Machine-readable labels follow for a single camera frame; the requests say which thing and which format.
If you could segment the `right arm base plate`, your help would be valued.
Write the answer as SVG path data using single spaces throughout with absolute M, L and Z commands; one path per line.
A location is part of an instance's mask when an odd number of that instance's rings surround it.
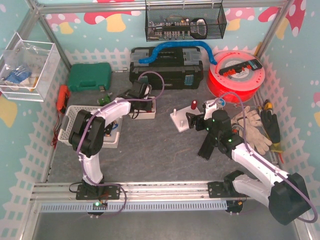
M 212 181 L 207 183 L 210 198 L 246 198 L 247 195 L 235 190 L 230 181 Z

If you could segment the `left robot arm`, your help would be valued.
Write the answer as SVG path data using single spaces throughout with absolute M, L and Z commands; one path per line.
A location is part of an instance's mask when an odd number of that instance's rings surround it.
M 105 129 L 131 111 L 148 111 L 152 107 L 152 101 L 148 98 L 151 91 L 151 85 L 136 80 L 131 89 L 107 105 L 93 111 L 82 109 L 77 113 L 68 142 L 79 157 L 84 185 L 94 188 L 103 186 L 99 152 L 103 147 Z

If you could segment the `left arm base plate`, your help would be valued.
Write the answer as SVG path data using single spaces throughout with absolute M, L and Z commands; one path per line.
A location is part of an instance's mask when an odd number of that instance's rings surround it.
M 119 200 L 120 188 L 118 186 L 95 186 L 81 183 L 76 190 L 76 200 Z

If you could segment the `large red spring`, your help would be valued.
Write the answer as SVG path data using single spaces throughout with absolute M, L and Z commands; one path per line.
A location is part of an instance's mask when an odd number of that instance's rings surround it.
M 196 101 L 196 100 L 193 100 L 192 103 L 191 103 L 191 106 L 190 106 L 191 109 L 192 109 L 192 110 L 195 110 L 195 109 L 197 108 L 197 104 L 198 104 L 197 101 Z

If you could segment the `black rail plate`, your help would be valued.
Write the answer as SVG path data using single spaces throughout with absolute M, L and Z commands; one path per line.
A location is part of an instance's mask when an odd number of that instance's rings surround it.
M 208 133 L 197 153 L 197 155 L 208 161 L 214 151 L 218 147 L 218 134 Z

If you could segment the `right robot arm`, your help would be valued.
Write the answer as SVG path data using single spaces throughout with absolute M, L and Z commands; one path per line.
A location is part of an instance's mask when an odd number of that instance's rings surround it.
M 304 178 L 290 174 L 271 164 L 253 150 L 244 138 L 234 133 L 231 119 L 225 110 L 214 111 L 211 118 L 205 114 L 186 113 L 190 128 L 205 130 L 206 138 L 197 155 L 209 160 L 215 148 L 249 170 L 252 179 L 241 171 L 227 177 L 226 191 L 247 195 L 266 206 L 277 222 L 288 225 L 309 210 L 313 210 L 312 223 L 318 219 L 315 206 L 310 200 Z

